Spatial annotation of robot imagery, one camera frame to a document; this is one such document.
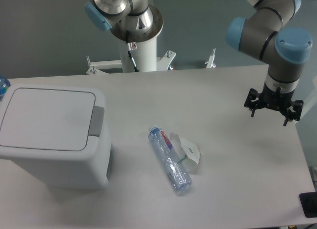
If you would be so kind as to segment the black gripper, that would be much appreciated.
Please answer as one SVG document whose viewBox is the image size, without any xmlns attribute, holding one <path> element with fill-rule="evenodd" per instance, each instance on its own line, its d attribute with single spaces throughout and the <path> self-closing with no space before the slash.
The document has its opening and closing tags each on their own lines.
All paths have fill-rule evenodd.
<svg viewBox="0 0 317 229">
<path fill-rule="evenodd" d="M 285 114 L 283 126 L 293 120 L 299 121 L 301 118 L 304 102 L 302 100 L 292 101 L 294 90 L 288 93 L 282 93 L 281 88 L 276 88 L 272 91 L 266 84 L 264 84 L 263 91 L 259 93 L 257 90 L 251 88 L 244 103 L 244 107 L 251 111 L 251 117 L 255 115 L 258 109 L 268 108 L 279 111 Z"/>
</svg>

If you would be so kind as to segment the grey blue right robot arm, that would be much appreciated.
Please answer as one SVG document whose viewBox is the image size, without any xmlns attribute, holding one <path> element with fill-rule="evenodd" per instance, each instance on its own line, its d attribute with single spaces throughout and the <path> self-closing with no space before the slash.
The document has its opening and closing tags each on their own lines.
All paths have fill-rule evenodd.
<svg viewBox="0 0 317 229">
<path fill-rule="evenodd" d="M 250 89 L 244 106 L 251 112 L 271 109 L 285 121 L 300 120 L 304 102 L 292 96 L 313 39 L 303 28 L 285 25 L 298 12 L 301 0 L 247 0 L 256 12 L 233 19 L 226 31 L 229 46 L 268 65 L 263 90 Z"/>
</svg>

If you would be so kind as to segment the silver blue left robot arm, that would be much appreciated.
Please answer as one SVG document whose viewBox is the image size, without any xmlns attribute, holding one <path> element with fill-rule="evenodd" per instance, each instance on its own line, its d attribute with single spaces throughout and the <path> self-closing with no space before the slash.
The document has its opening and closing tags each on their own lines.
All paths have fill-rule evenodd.
<svg viewBox="0 0 317 229">
<path fill-rule="evenodd" d="M 299 121 L 304 103 L 293 100 L 303 67 L 310 56 L 312 37 L 302 28 L 286 27 L 301 0 L 247 0 L 256 13 L 237 17 L 226 32 L 232 48 L 268 65 L 261 92 L 250 89 L 244 106 L 251 112 L 271 109 L 285 122 Z M 90 0 L 85 5 L 90 20 L 119 40 L 124 72 L 157 71 L 157 36 L 163 28 L 161 13 L 149 0 Z"/>
</svg>

